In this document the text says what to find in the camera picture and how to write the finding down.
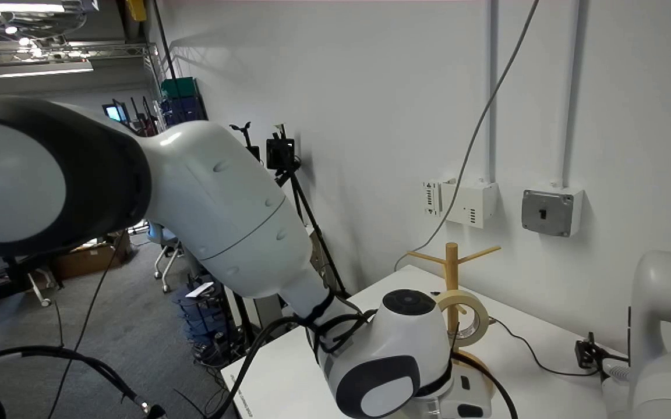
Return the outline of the white second robot arm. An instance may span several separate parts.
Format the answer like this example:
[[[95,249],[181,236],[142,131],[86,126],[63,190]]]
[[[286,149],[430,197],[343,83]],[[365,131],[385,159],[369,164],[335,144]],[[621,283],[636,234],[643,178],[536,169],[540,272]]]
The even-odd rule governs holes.
[[[607,419],[671,419],[671,253],[636,266],[628,353],[629,369],[604,382]]]

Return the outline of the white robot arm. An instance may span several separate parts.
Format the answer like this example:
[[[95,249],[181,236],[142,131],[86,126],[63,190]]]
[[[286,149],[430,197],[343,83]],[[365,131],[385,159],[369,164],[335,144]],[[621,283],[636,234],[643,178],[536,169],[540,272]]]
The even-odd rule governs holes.
[[[381,419],[449,390],[437,300],[398,290],[361,311],[326,290],[293,206],[228,129],[184,121],[138,137],[68,106],[0,95],[0,257],[68,253],[139,219],[238,297],[283,298],[343,415]]]

